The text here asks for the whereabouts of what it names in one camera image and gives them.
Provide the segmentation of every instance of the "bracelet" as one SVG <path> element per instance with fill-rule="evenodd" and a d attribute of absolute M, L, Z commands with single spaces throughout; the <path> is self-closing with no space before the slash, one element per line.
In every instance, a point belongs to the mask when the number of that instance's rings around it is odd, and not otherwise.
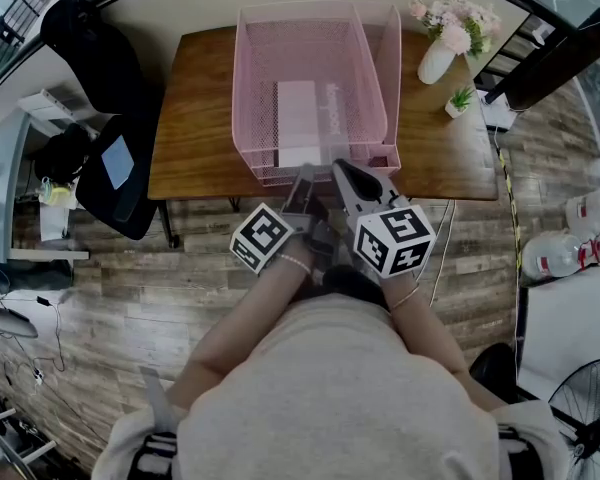
<path fill-rule="evenodd" d="M 290 261 L 291 263 L 298 265 L 308 275 L 311 275 L 311 269 L 309 267 L 307 267 L 304 263 L 302 263 L 300 260 L 295 259 L 293 256 L 289 256 L 288 254 L 278 254 L 278 257 L 282 258 L 283 260 L 287 260 L 287 261 Z"/>
<path fill-rule="evenodd" d="M 398 302 L 396 302 L 393 306 L 391 306 L 391 311 L 396 309 L 401 304 L 404 304 L 405 302 L 407 302 L 411 298 L 411 296 L 418 291 L 418 288 L 420 288 L 420 285 L 416 284 L 416 286 L 413 290 L 411 290 L 409 293 L 407 293 L 407 295 L 402 297 Z"/>

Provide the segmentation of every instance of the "chair seat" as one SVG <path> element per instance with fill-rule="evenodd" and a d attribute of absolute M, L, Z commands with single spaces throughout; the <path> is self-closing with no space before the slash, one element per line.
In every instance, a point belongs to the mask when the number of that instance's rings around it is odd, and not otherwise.
<path fill-rule="evenodd" d="M 76 189 L 76 198 L 89 213 L 133 240 L 140 240 L 146 234 L 156 212 L 157 202 L 147 198 L 155 130 L 154 120 L 147 122 L 124 116 L 112 117 L 93 142 L 91 154 L 82 168 Z M 146 173 L 132 171 L 130 179 L 114 190 L 102 161 L 102 153 L 120 136 L 123 137 L 133 158 L 133 169 L 146 170 Z M 141 195 L 128 219 L 121 221 L 115 217 L 116 208 L 127 184 L 133 182 L 132 177 L 143 180 L 144 187 L 140 189 Z"/>

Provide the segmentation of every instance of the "person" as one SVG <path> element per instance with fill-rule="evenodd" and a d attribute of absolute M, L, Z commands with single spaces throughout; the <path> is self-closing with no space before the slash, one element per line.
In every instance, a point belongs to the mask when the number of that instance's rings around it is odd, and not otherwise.
<path fill-rule="evenodd" d="M 378 299 L 362 274 L 328 271 L 303 298 L 313 261 L 291 239 L 196 345 L 166 393 L 179 419 L 167 477 L 566 478 L 548 404 L 478 384 L 410 273 Z M 144 478 L 129 471 L 154 414 L 115 424 L 92 478 Z"/>

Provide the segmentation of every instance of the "black strap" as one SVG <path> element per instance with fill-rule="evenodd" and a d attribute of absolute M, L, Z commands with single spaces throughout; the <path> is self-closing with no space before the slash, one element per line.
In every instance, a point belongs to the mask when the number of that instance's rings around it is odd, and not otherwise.
<path fill-rule="evenodd" d="M 127 480 L 171 480 L 172 462 L 177 453 L 175 434 L 161 432 L 147 436 L 133 457 Z"/>
<path fill-rule="evenodd" d="M 509 455 L 513 480 L 542 480 L 542 461 L 529 441 L 520 437 L 518 431 L 507 425 L 498 425 L 500 446 Z"/>

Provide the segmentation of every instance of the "blue paper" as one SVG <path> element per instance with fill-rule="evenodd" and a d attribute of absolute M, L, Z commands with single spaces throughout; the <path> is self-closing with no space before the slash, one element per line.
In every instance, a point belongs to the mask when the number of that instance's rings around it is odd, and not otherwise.
<path fill-rule="evenodd" d="M 102 161 L 114 190 L 118 190 L 127 181 L 133 169 L 133 158 L 127 149 L 122 135 L 102 153 Z"/>

